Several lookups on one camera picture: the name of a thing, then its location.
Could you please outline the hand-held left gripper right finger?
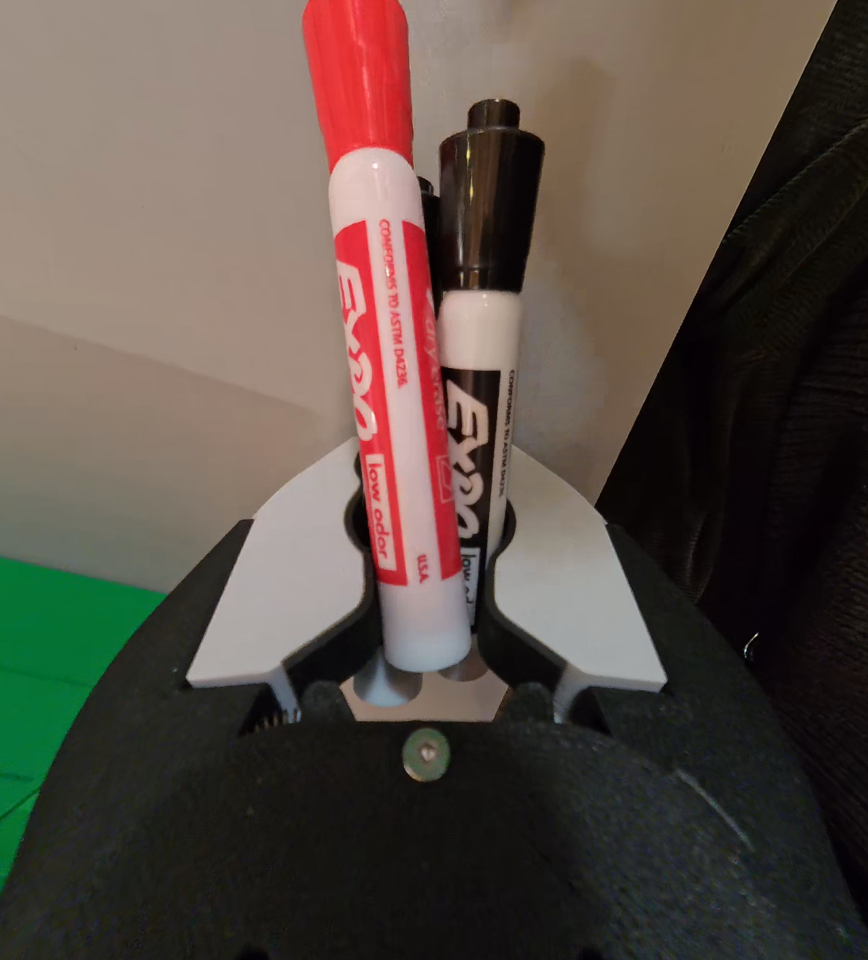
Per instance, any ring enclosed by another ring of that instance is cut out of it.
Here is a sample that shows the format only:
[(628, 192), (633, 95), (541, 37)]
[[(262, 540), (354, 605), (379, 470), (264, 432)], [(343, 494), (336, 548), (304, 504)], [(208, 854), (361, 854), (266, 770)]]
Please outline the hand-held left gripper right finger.
[(491, 558), (479, 651), (514, 689), (535, 683), (565, 720), (589, 689), (659, 693), (667, 675), (596, 508), (512, 448), (502, 542)]

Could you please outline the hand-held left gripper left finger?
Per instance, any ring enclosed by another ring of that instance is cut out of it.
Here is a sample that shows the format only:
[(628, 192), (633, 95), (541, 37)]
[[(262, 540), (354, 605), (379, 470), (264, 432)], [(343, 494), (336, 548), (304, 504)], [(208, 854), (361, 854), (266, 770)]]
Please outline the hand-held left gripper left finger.
[(188, 668), (188, 684), (267, 685), (298, 706), (311, 684), (344, 684), (381, 646), (359, 445), (296, 475), (255, 514)]

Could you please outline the black dry erase marker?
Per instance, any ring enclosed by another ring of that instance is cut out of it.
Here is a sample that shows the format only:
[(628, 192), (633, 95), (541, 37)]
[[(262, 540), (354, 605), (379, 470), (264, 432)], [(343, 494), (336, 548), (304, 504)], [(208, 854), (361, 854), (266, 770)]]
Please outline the black dry erase marker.
[[(431, 247), (440, 222), (440, 198), (435, 186), (426, 177), (418, 175), (417, 180), (422, 199), (428, 260), (433, 263)], [(423, 688), (423, 678), (422, 673), (403, 671), (392, 666), (381, 647), (368, 665), (355, 675), (353, 689), (362, 701), (386, 710), (416, 700)]]
[(487, 568), (505, 522), (511, 474), (522, 289), (545, 144), (511, 100), (474, 103), (440, 144), (436, 242), (438, 338), (471, 651), (441, 675), (487, 672), (477, 648)]

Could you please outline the green plastic bin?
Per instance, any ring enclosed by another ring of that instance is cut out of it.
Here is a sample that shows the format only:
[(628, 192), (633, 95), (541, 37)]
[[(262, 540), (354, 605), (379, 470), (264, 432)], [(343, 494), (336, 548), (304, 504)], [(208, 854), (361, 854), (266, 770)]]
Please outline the green plastic bin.
[(164, 596), (0, 557), (0, 891), (69, 727)]

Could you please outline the red dry erase marker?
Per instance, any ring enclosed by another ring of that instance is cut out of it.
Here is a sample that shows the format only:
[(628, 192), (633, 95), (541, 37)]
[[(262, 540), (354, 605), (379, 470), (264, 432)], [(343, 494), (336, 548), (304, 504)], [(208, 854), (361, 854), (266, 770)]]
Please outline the red dry erase marker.
[(301, 20), (328, 200), (384, 652), (411, 673), (471, 648), (437, 319), (413, 166), (409, 31), (395, 1)]

